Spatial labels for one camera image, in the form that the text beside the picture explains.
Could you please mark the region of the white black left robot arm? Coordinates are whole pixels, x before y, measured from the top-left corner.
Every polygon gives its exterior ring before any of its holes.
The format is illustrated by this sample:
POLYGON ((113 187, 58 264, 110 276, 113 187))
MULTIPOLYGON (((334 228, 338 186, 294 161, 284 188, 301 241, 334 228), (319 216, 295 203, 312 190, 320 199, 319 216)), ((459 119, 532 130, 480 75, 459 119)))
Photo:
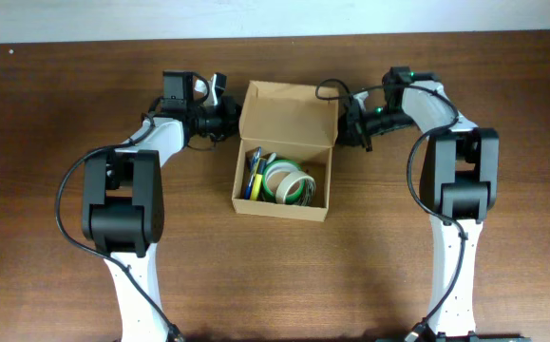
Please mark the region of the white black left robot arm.
POLYGON ((164 229, 161 168, 192 137, 218 143, 237 132, 240 107, 227 78, 165 70, 163 93, 127 140, 84 160, 82 230, 111 273, 124 341, 181 341, 164 314, 156 253, 164 229))

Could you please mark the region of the beige masking tape roll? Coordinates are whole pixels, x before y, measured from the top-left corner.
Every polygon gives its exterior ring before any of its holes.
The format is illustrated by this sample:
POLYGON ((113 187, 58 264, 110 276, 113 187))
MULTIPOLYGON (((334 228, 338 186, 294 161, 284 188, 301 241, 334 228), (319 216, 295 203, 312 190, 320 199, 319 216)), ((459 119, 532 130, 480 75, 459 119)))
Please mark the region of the beige masking tape roll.
POLYGON ((312 176, 303 171, 294 171, 278 185, 275 192, 275 201, 278 204, 286 204, 288 197, 297 193, 294 205, 310 206, 315 190, 316 182, 312 176))

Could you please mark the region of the blue ballpoint pen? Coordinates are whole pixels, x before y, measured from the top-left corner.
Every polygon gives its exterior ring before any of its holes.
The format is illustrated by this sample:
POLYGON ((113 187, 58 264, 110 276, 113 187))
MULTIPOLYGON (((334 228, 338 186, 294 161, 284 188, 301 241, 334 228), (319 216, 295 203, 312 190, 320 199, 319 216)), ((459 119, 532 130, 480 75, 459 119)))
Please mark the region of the blue ballpoint pen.
POLYGON ((260 157, 261 157, 261 147, 259 146, 256 149, 256 151, 253 153, 251 159, 249 159, 248 182, 243 193, 243 198, 245 200, 248 200, 251 197, 254 178, 255 178, 255 172, 256 172, 257 165, 259 164, 260 157))

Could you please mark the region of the brown cardboard box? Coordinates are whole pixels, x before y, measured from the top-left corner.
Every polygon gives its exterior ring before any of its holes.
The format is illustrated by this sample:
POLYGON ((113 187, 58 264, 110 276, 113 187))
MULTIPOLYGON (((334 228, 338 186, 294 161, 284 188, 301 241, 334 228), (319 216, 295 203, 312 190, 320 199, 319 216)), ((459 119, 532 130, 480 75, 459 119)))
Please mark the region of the brown cardboard box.
POLYGON ((238 214, 323 221, 329 210, 338 90, 264 81, 249 83, 238 123, 240 146, 232 203, 238 214), (255 151, 291 160, 315 180, 308 206, 244 198, 247 162, 255 151))

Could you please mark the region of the yellow highlighter marker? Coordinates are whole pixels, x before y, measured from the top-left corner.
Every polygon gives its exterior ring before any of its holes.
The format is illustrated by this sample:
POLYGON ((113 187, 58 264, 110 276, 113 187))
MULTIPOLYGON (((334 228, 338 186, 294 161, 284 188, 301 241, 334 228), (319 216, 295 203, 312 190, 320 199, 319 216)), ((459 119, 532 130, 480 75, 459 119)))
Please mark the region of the yellow highlighter marker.
POLYGON ((266 160, 263 158, 260 158, 256 165, 256 172, 255 172, 254 181, 252 184, 252 190, 250 193, 250 200, 257 200, 259 196, 265 167, 266 167, 266 160))

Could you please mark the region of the green tape roll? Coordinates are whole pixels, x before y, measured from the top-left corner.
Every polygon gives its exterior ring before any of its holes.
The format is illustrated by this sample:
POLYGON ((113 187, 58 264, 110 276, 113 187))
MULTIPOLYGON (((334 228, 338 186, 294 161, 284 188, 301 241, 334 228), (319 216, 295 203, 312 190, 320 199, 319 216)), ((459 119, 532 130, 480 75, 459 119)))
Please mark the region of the green tape roll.
MULTIPOLYGON (((261 183, 261 199, 267 202, 276 203, 275 192, 281 181, 290 173, 299 171, 300 165, 290 160, 277 160, 269 163, 263 174, 261 183)), ((287 204, 294 204, 297 193, 288 197, 287 204)))

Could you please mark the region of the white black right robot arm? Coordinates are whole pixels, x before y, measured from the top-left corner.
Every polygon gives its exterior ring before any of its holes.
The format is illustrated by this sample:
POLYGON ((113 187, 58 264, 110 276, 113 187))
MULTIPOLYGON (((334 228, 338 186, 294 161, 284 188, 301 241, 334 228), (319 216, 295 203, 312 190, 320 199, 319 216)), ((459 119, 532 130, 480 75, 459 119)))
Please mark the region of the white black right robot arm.
POLYGON ((408 190, 429 216, 433 276, 428 311, 407 341, 475 341, 473 290, 477 244, 497 197, 499 135, 468 120, 432 72, 393 67, 379 89, 384 105, 367 111, 369 91, 345 87, 338 142, 372 149, 371 139, 417 126, 427 147, 420 181, 408 190))

